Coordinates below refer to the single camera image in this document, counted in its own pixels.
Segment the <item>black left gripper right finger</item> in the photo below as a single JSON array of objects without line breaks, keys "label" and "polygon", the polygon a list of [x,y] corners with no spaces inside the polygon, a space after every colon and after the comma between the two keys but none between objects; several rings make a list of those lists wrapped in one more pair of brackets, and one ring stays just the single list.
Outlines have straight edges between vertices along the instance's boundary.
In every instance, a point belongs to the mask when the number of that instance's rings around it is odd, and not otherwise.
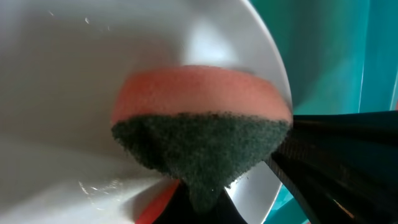
[{"label": "black left gripper right finger", "polygon": [[312,223],[397,222],[397,112],[296,115],[266,161]]}]

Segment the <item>pink green sponge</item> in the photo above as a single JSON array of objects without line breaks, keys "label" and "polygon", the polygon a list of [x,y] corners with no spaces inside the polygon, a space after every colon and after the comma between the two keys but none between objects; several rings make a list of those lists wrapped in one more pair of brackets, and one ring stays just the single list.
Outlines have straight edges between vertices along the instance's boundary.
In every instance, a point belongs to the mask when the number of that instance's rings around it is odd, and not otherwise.
[{"label": "pink green sponge", "polygon": [[188,65],[139,72],[123,84],[114,140],[175,179],[139,223],[242,223],[225,188],[267,159],[292,127],[278,89],[254,75]]}]

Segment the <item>light blue plate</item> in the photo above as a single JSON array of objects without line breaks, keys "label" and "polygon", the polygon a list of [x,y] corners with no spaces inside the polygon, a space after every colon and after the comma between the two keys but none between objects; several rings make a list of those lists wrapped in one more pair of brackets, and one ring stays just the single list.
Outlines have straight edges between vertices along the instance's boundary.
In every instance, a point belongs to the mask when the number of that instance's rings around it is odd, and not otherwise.
[{"label": "light blue plate", "polygon": [[114,100],[132,72],[193,64],[292,99],[248,1],[2,1],[1,222],[134,223],[172,181],[112,139]]}]

